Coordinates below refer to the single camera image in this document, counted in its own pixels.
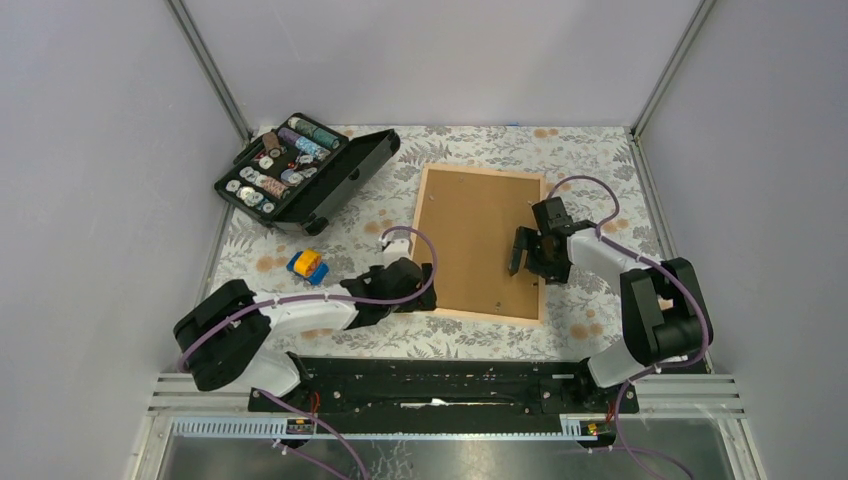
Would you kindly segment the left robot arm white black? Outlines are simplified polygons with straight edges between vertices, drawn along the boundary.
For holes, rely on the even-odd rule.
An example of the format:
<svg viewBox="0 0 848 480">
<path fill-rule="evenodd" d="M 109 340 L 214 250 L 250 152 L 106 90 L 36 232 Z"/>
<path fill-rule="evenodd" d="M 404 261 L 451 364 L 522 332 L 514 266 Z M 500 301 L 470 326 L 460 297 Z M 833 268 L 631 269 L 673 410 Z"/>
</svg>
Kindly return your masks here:
<svg viewBox="0 0 848 480">
<path fill-rule="evenodd" d="M 180 319 L 173 335 L 177 369 L 201 392 L 230 384 L 264 390 L 288 411 L 309 401 L 310 385 L 294 357 L 278 357 L 268 342 L 313 330 L 377 325 L 395 313 L 432 311 L 437 262 L 400 258 L 311 293 L 255 292 L 242 279 L 226 282 Z"/>
</svg>

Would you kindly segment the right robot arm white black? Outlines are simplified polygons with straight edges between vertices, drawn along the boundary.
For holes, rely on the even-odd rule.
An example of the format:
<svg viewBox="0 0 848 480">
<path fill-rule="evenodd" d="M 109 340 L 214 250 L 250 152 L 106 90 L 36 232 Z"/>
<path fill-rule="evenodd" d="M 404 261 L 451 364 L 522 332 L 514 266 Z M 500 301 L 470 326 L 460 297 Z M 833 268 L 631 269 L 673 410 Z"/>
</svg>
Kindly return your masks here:
<svg viewBox="0 0 848 480">
<path fill-rule="evenodd" d="M 713 330 L 693 265 L 641 256 L 603 236 L 600 227 L 567 214 L 559 198 L 533 205 L 537 226 L 519 227 L 508 272 L 525 269 L 547 284 L 565 284 L 573 268 L 604 280 L 621 301 L 622 337 L 581 361 L 573 396 L 583 410 L 597 412 L 613 398 L 613 387 L 650 368 L 699 361 Z"/>
</svg>

